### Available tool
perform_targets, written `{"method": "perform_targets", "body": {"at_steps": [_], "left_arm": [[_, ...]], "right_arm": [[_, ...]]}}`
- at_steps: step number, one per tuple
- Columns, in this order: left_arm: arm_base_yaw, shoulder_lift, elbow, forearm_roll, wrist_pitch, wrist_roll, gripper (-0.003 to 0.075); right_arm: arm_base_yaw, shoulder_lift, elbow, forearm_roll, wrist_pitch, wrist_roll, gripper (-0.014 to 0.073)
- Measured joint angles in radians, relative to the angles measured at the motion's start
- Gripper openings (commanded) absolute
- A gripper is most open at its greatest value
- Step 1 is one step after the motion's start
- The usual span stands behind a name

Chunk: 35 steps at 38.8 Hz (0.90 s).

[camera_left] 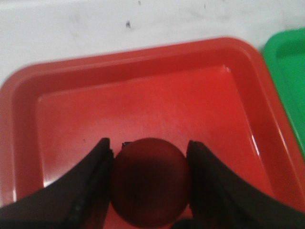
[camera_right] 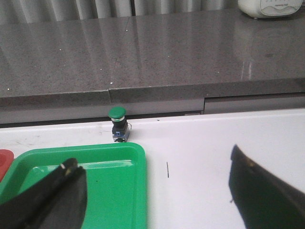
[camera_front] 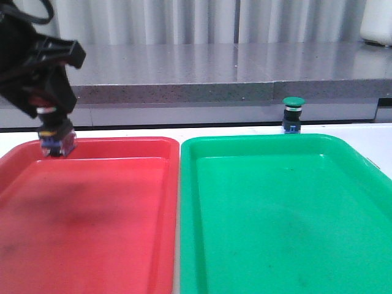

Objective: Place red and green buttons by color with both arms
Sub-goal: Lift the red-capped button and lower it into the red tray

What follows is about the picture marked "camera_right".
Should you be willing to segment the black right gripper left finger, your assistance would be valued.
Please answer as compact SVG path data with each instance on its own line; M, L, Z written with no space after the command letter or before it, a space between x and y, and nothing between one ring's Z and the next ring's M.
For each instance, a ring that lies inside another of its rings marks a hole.
M80 229L87 208L86 170L75 158L0 206L2 229Z

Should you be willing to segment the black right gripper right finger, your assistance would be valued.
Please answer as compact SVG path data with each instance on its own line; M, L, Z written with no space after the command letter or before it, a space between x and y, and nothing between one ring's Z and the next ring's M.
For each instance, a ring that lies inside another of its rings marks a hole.
M229 188L247 229L303 229L305 194L234 145Z

